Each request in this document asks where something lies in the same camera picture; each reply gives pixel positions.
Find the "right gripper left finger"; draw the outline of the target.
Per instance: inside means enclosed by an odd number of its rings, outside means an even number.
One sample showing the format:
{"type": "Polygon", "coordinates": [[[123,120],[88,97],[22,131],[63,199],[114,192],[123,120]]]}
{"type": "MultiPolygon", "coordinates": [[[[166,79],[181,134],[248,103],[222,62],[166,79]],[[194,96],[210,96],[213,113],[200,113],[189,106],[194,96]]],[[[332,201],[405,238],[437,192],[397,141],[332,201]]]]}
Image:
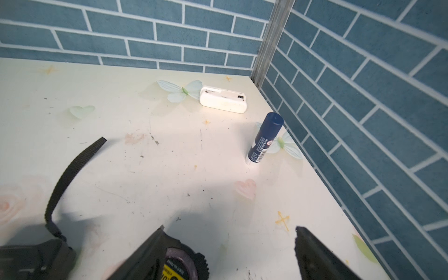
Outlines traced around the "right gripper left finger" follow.
{"type": "Polygon", "coordinates": [[[161,226],[108,277],[108,280],[160,280],[167,249],[164,226],[161,226]]]}

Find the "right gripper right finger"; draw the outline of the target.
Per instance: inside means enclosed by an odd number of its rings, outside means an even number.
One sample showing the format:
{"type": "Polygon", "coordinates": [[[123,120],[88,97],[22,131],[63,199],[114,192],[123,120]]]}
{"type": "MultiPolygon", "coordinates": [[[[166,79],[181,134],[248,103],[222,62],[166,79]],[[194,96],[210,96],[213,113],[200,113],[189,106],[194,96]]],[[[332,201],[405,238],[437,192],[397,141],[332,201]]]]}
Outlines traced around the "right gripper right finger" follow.
{"type": "Polygon", "coordinates": [[[295,255],[303,280],[361,280],[306,227],[296,227],[295,255]]]}

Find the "black square tape measure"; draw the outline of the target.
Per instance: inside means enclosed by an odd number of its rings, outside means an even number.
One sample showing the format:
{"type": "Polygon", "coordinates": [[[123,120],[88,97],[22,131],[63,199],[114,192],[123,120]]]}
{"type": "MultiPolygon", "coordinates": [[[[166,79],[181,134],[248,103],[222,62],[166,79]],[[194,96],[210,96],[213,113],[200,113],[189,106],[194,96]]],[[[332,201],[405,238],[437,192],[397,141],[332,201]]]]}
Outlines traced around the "black square tape measure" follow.
{"type": "Polygon", "coordinates": [[[107,142],[104,137],[83,150],[65,169],[58,180],[45,210],[45,228],[53,235],[39,245],[10,245],[1,247],[2,280],[65,280],[76,259],[76,252],[53,222],[53,212],[64,192],[82,168],[107,142]]]}

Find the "round black tape measure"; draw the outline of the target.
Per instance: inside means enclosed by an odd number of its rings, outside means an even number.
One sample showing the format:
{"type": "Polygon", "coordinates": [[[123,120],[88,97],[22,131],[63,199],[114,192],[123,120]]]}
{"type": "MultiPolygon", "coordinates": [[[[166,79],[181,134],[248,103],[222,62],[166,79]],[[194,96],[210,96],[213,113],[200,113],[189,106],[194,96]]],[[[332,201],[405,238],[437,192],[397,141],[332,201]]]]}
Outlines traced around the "round black tape measure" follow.
{"type": "Polygon", "coordinates": [[[205,256],[189,246],[169,247],[161,280],[208,280],[210,270],[205,256]]]}

